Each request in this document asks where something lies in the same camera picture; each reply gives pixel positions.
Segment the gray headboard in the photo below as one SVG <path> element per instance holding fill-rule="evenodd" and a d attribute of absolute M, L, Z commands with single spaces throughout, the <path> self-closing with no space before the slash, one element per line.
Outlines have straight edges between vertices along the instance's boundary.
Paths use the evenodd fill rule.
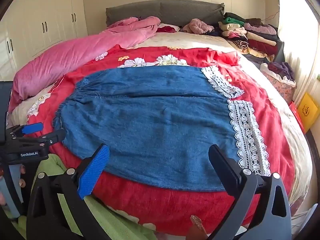
<path fill-rule="evenodd" d="M 192 0 L 152 0 L 106 9 L 107 26 L 129 17 L 158 17 L 162 23 L 184 26 L 198 18 L 211 25 L 223 20 L 224 4 Z"/>

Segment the denim fabric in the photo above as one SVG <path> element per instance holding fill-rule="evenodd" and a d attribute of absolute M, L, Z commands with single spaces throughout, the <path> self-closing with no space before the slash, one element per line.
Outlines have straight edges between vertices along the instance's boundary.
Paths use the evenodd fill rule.
<path fill-rule="evenodd" d="M 80 158 L 110 146 L 105 171 L 136 182 L 188 191 L 224 190 L 208 150 L 239 160 L 227 99 L 200 68 L 109 69 L 85 77 L 56 113 L 65 147 Z"/>

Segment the metal screw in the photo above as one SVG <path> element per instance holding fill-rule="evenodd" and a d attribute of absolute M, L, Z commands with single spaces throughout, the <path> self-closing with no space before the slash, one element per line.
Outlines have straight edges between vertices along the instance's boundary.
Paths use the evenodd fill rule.
<path fill-rule="evenodd" d="M 44 172 L 40 172 L 39 174 L 38 174 L 38 178 L 39 179 L 42 179 L 44 177 Z"/>
<path fill-rule="evenodd" d="M 243 173 L 245 175 L 251 175 L 252 172 L 249 169 L 243 169 Z"/>
<path fill-rule="evenodd" d="M 68 174 L 68 175 L 72 175 L 72 174 L 74 174 L 75 172 L 76 172 L 76 170 L 75 170 L 74 168 L 71 168 L 71 169 L 67 170 L 67 174 Z"/>
<path fill-rule="evenodd" d="M 280 178 L 280 174 L 275 172 L 275 173 L 273 174 L 273 177 L 274 177 L 275 179 L 279 179 L 279 178 Z"/>

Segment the window curtain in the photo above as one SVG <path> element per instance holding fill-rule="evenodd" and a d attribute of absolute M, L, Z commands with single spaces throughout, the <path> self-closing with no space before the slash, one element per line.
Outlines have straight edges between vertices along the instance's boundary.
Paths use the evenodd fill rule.
<path fill-rule="evenodd" d="M 295 72 L 298 105 L 320 73 L 320 27 L 305 0 L 279 0 L 279 38 L 284 41 L 284 57 Z"/>

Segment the white wardrobe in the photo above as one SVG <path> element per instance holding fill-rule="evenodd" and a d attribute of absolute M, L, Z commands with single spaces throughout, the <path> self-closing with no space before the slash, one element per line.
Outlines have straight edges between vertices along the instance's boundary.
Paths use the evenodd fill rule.
<path fill-rule="evenodd" d="M 0 22 L 0 81 L 51 46 L 87 35 L 83 0 L 14 0 Z"/>

